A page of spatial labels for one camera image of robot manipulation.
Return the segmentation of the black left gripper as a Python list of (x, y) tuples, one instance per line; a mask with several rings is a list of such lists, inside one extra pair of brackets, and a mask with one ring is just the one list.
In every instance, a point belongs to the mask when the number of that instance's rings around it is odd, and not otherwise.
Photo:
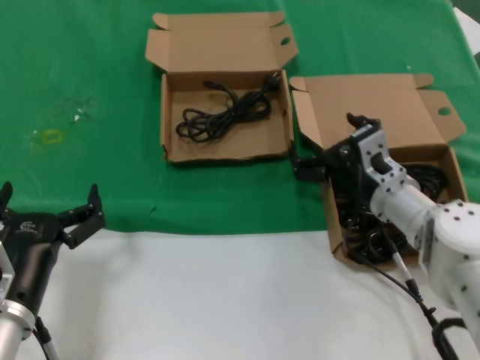
[(12, 194), (6, 181), (0, 190), (1, 243), (15, 272), (6, 299), (38, 312), (62, 240), (73, 250), (105, 227), (101, 196), (94, 183), (85, 205), (55, 215), (7, 211)]

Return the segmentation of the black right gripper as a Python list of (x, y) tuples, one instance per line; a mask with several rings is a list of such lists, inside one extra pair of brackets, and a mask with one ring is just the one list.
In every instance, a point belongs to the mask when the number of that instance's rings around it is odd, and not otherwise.
[[(348, 112), (346, 119), (356, 130), (367, 125), (381, 128), (379, 119), (365, 115)], [(358, 143), (351, 136), (325, 149), (322, 156), (294, 156), (293, 174), (303, 182), (326, 182), (330, 176), (357, 203), (371, 208), (372, 178), (363, 166)]]

